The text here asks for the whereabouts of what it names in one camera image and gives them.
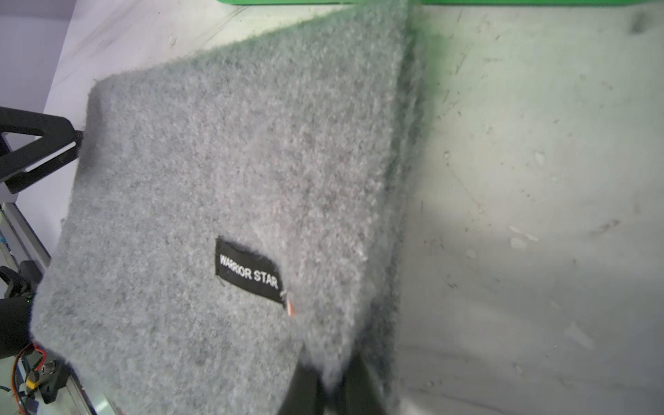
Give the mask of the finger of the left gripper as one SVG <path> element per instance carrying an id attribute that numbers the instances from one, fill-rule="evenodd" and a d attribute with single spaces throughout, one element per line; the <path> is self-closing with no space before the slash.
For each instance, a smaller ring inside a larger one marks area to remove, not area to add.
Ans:
<path id="1" fill-rule="evenodd" d="M 71 122 L 64 117 L 8 107 L 1 107 L 1 133 L 4 132 L 36 137 L 30 143 L 32 146 L 27 144 L 28 150 L 38 150 L 40 156 L 56 154 L 58 150 L 62 151 L 71 143 L 80 145 L 83 138 L 83 133 L 76 131 Z M 3 176 L 3 155 L 1 176 Z"/>
<path id="2" fill-rule="evenodd" d="M 38 150 L 28 150 L 29 146 L 3 155 L 3 183 L 12 194 L 29 188 L 74 162 L 78 158 L 80 148 L 78 143 L 71 143 L 62 151 L 58 150 L 56 154 L 40 156 Z"/>

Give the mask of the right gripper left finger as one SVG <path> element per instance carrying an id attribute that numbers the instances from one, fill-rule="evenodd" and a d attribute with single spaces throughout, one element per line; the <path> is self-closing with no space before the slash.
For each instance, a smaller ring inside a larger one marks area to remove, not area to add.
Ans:
<path id="1" fill-rule="evenodd" d="M 323 415 L 324 392 L 316 370 L 299 363 L 278 415 Z"/>

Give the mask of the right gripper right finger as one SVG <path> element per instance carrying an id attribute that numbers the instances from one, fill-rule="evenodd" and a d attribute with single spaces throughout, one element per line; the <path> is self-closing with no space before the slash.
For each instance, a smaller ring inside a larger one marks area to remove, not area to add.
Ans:
<path id="1" fill-rule="evenodd" d="M 342 414 L 385 415 L 377 386 L 366 362 L 357 354 L 349 363 L 342 386 Z"/>

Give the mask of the grey scarf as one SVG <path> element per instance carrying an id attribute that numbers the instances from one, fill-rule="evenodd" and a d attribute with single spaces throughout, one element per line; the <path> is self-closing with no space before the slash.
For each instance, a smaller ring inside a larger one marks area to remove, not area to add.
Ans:
<path id="1" fill-rule="evenodd" d="M 398 261 L 425 50 L 374 1 L 92 89 L 30 329 L 128 414 L 342 414 L 360 354 L 399 410 Z"/>

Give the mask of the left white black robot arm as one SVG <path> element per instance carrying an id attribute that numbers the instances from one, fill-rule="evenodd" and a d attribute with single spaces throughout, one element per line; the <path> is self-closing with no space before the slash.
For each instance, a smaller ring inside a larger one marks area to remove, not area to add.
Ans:
<path id="1" fill-rule="evenodd" d="M 63 117 L 1 108 L 1 183 L 13 195 L 67 166 L 79 156 L 83 132 Z M 72 370 L 29 332 L 36 288 L 50 257 L 26 259 L 16 271 L 1 267 L 6 285 L 1 298 L 1 357 L 14 359 L 10 391 L 21 414 L 36 414 L 41 397 L 56 401 Z"/>

